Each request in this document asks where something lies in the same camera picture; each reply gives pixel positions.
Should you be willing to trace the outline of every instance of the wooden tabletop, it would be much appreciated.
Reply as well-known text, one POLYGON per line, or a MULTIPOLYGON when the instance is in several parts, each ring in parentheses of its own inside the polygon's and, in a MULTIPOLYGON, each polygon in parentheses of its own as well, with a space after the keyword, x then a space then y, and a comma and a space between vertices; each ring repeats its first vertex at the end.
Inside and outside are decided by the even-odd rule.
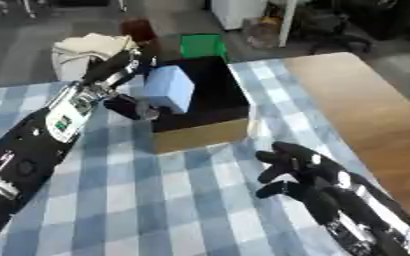
POLYGON ((285 63, 381 185, 410 212, 410 102, 349 53, 285 63))

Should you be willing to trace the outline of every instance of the green object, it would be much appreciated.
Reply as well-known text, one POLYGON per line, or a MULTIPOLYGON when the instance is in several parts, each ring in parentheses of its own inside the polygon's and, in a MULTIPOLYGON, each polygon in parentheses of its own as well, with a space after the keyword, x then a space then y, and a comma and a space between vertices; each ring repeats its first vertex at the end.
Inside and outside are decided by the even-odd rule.
POLYGON ((62 116, 62 118, 56 123, 56 127, 61 132, 64 132, 70 124, 71 124, 71 119, 69 119, 66 116, 62 116))
POLYGON ((189 34, 182 35, 180 51, 183 58, 203 56, 221 56, 228 62, 227 48, 219 34, 189 34))

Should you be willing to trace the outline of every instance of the black robotic glove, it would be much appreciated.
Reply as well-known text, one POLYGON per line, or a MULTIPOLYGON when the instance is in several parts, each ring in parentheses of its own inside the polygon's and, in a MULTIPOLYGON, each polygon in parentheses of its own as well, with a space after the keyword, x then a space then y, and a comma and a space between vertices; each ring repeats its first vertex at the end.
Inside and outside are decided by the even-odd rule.
POLYGON ((303 202, 320 225, 333 221, 338 216, 337 203, 321 188, 336 184, 343 167, 300 145, 275 142, 272 149, 273 152, 256 152, 258 160, 271 164, 258 178, 266 185, 257 191, 256 196, 262 199, 284 194, 303 202), (284 174, 292 175, 298 182, 271 183, 284 174))
MULTIPOLYGON (((258 160, 271 164, 258 178, 266 185, 257 191, 257 197, 267 198, 283 194, 301 201, 317 223, 327 228, 338 223, 341 214, 346 215, 356 224, 371 228, 371 233, 377 239, 377 248, 382 252, 376 255, 407 255, 402 248, 397 248, 395 241, 387 240, 390 236, 382 236, 382 234, 390 233, 392 230, 390 225, 383 221, 361 197, 357 196, 355 190, 363 186, 382 205, 410 226, 410 216, 396 201, 361 175, 346 171, 337 162, 311 149, 285 142, 273 143, 272 149, 273 152, 258 151, 256 153, 258 160), (292 175, 297 182, 272 182, 284 174, 292 175)), ((351 239, 346 239, 341 233, 332 235, 347 251, 353 255, 367 255, 358 253, 359 248, 356 246, 359 244, 353 247, 348 241, 343 245, 351 239)), ((404 237, 397 234, 393 239, 401 242, 400 240, 404 237)))

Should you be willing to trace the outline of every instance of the beige cloth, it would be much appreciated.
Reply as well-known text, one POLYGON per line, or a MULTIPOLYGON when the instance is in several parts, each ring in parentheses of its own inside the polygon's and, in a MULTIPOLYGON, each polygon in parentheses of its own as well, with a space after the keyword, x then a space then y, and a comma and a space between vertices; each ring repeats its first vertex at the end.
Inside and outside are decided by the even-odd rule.
POLYGON ((53 68, 60 81, 79 80, 87 71, 91 57, 107 60, 123 49, 138 47, 130 36, 105 36, 90 33, 54 43, 53 68))

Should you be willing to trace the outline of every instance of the tablecloth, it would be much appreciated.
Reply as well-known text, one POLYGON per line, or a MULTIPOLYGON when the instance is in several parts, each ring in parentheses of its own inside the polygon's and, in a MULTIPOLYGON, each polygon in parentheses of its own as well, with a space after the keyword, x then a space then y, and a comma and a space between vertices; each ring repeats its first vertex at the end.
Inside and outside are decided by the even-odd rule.
MULTIPOLYGON (((281 60, 230 67, 251 104, 247 139, 154 155, 150 123, 100 107, 0 255, 345 255, 301 203, 254 196, 255 151, 296 142, 374 178, 281 60)), ((0 88, 0 137, 62 85, 0 88)))

